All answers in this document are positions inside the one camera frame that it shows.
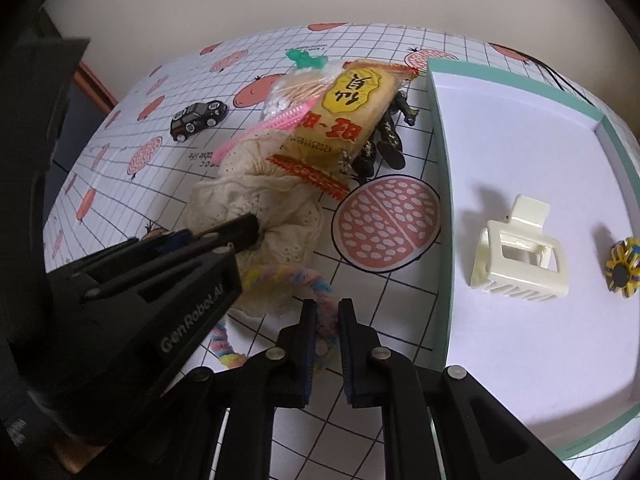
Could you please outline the pink hair roller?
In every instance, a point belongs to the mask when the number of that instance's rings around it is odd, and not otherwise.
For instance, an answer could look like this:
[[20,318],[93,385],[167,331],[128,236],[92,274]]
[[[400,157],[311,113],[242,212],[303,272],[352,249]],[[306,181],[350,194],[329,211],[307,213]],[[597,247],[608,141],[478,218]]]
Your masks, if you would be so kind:
[[302,104],[297,104],[283,112],[258,122],[258,124],[241,133],[236,134],[233,138],[225,144],[222,144],[220,148],[217,148],[216,151],[213,152],[212,163],[215,166],[219,166],[240,142],[257,133],[266,130],[292,131],[302,121],[304,116],[311,110],[311,107],[313,107],[314,103],[317,101],[317,98],[312,98]]

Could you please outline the pomegranate grid tablecloth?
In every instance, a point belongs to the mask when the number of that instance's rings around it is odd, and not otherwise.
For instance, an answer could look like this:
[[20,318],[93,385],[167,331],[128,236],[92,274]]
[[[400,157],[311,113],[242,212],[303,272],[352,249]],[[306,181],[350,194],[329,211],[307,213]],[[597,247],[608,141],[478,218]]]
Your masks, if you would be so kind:
[[[129,237],[154,236],[191,220],[188,200],[194,185],[217,177],[214,151],[260,121],[270,87],[293,69],[290,49],[330,60],[374,58],[408,64],[422,73],[406,87],[420,108],[415,126],[401,126],[405,169],[400,172],[438,189],[439,163],[428,102],[426,62],[451,58],[507,70],[585,96],[608,120],[635,164],[639,145],[628,126],[604,102],[574,81],[542,68],[526,55],[446,32],[384,24],[320,23],[282,28],[223,44],[158,66],[116,105],[68,170],[43,229],[48,270],[110,247]],[[229,107],[221,126],[178,143],[169,134],[170,118],[183,107],[211,99]],[[437,269],[442,242],[420,246],[417,258],[396,271],[373,274],[342,257],[332,242],[331,220],[337,202],[318,191],[302,200],[302,212],[268,221],[269,245],[251,264],[303,263],[319,271],[334,292],[354,298],[363,322],[381,332],[381,341],[426,365],[435,350]],[[281,286],[276,302],[257,307],[241,300],[228,316],[235,350],[252,356],[274,343],[281,326],[296,321],[303,295]],[[270,479],[384,479],[380,415],[352,411],[341,392],[340,359],[314,381],[303,411],[278,411]],[[569,452],[565,465],[581,479],[614,479],[639,443],[639,409],[626,424],[599,443]]]

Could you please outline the teal shallow box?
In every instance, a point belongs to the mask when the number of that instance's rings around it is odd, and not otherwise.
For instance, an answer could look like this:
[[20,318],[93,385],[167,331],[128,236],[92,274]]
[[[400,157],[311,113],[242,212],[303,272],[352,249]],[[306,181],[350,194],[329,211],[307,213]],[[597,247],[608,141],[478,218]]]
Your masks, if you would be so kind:
[[562,458],[639,411],[639,300],[611,247],[639,231],[639,176],[610,120],[487,65],[427,66],[442,212],[433,368],[460,365]]

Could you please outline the black robot figurine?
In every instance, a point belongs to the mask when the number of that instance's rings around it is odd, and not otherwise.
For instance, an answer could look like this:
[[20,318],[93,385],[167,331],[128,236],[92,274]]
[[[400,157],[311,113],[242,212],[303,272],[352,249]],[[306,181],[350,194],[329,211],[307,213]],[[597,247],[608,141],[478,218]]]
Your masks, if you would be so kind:
[[409,105],[407,96],[402,91],[396,92],[359,155],[350,164],[352,178],[358,184],[365,184],[373,178],[374,163],[378,155],[381,155],[384,162],[393,170],[405,168],[406,160],[402,154],[404,146],[394,123],[394,117],[397,114],[401,114],[402,120],[408,126],[413,126],[419,115],[419,111]]

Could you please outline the cotton swab bag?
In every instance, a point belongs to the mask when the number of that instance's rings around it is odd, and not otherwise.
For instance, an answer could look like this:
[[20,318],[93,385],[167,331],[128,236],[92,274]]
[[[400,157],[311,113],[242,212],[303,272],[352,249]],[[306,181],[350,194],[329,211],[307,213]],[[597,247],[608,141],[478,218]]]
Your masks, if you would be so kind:
[[323,96],[343,71],[340,61],[322,68],[296,68],[273,84],[262,107],[262,119],[270,119],[290,108]]

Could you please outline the yellow snack packet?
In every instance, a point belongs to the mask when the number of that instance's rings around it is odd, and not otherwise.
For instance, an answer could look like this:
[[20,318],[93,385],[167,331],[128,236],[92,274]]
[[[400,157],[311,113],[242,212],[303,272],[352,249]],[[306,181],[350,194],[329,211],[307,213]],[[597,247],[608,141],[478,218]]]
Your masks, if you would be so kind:
[[400,86],[418,75],[405,64],[367,58],[344,63],[268,162],[342,200],[349,193],[352,161]]

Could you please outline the pastel twisted hair loop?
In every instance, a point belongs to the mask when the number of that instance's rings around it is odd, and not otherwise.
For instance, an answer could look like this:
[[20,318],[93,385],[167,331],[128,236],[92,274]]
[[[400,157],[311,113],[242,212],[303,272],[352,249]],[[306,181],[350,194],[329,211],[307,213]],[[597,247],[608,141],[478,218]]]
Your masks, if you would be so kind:
[[[254,266],[242,278],[243,292],[260,292],[267,285],[303,287],[312,293],[317,305],[317,342],[314,370],[324,370],[337,348],[338,301],[330,283],[316,270],[302,266]],[[226,320],[223,318],[209,333],[209,350],[224,367],[242,366],[247,356],[236,353],[229,342]]]

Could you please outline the black toy car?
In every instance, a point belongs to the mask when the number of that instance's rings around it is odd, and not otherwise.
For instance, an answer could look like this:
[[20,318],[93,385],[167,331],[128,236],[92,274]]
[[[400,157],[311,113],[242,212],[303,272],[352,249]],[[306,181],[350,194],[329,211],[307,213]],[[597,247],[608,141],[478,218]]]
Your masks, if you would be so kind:
[[228,111],[228,105],[218,100],[193,103],[172,116],[170,135],[178,143],[186,142],[195,133],[219,125]]

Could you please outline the cream hair claw clip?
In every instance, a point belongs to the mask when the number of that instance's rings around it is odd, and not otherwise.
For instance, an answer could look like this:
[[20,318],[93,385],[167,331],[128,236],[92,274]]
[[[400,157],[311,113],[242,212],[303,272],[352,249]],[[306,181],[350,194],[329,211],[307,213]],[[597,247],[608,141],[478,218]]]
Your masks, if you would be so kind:
[[515,197],[506,220],[489,220],[480,233],[470,286],[527,301],[564,298],[570,274],[558,240],[544,234],[550,205]]

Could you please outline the green plastic toy figure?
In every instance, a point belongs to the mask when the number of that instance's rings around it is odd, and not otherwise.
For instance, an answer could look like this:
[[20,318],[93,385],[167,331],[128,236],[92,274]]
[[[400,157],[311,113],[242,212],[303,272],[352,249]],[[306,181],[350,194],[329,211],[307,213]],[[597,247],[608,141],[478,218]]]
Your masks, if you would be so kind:
[[322,70],[329,62],[325,55],[313,56],[305,50],[290,49],[285,52],[285,56],[295,64],[298,70]]

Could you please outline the cream lace cloth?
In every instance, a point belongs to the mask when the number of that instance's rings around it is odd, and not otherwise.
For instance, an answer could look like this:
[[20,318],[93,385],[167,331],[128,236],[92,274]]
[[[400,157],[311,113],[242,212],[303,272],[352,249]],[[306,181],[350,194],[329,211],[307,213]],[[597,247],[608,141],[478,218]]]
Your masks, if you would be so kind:
[[268,162],[286,131],[266,130],[246,138],[220,164],[214,180],[192,188],[181,225],[201,233],[243,214],[259,221],[259,240],[236,253],[241,278],[254,266],[309,266],[322,232],[317,190]]

